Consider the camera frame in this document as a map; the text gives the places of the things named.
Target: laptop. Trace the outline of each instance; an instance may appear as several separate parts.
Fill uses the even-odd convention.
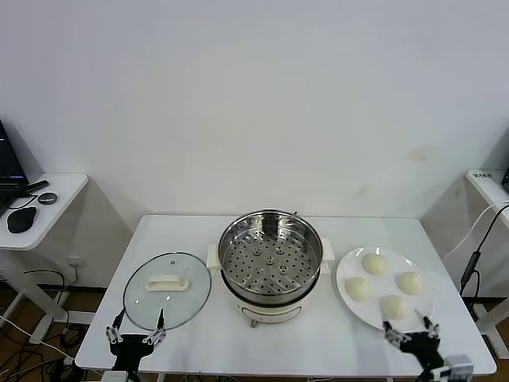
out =
[[[16,198],[16,191],[28,184],[29,181],[10,144],[6,129],[0,121],[0,216],[7,210],[7,205]]]

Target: pot handle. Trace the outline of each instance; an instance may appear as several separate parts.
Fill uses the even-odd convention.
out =
[[[328,239],[325,239],[324,237],[321,237],[320,239],[323,251],[321,257],[320,272],[322,274],[330,275],[331,269],[328,264],[336,260],[336,257],[334,256],[334,251],[332,249],[331,242]]]
[[[217,244],[209,244],[207,251],[207,268],[210,271],[211,277],[216,277],[220,275],[220,260],[218,257],[218,247]]]

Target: white plate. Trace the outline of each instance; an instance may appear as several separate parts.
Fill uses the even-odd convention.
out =
[[[370,253],[383,255],[387,260],[387,273],[384,276],[370,275],[363,268],[362,258]],[[418,296],[410,296],[398,288],[396,276],[403,272],[415,272],[422,276],[424,291]],[[346,291],[345,282],[352,277],[366,279],[373,291],[373,296],[366,302],[358,302],[350,297]],[[361,320],[378,329],[383,329],[382,312],[379,300],[383,296],[397,295],[405,299],[409,307],[408,317],[404,320],[391,320],[395,329],[402,332],[415,331],[424,327],[422,320],[416,315],[415,310],[431,318],[433,314],[433,288],[429,284],[429,278],[417,265],[397,252],[380,247],[357,248],[346,254],[341,259],[336,272],[337,287],[345,304]]]

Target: glass lid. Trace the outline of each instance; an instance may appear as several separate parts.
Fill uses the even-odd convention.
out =
[[[131,276],[124,290],[127,317],[137,326],[156,329],[161,309],[165,328],[185,324],[207,301],[211,279],[205,263],[189,253],[159,255]]]

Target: steamed bun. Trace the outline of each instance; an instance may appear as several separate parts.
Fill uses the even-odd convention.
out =
[[[390,320],[403,320],[408,316],[408,306],[399,296],[385,296],[380,299],[382,316]]]
[[[367,301],[371,296],[371,287],[362,277],[353,277],[345,283],[348,294],[356,301]]]
[[[387,260],[382,255],[371,253],[363,257],[363,268],[370,275],[382,276],[387,272]]]
[[[414,272],[402,273],[396,278],[396,283],[398,284],[399,289],[401,289],[406,294],[410,294],[412,296],[421,294],[424,290],[424,283],[422,282],[422,277],[418,273]]]

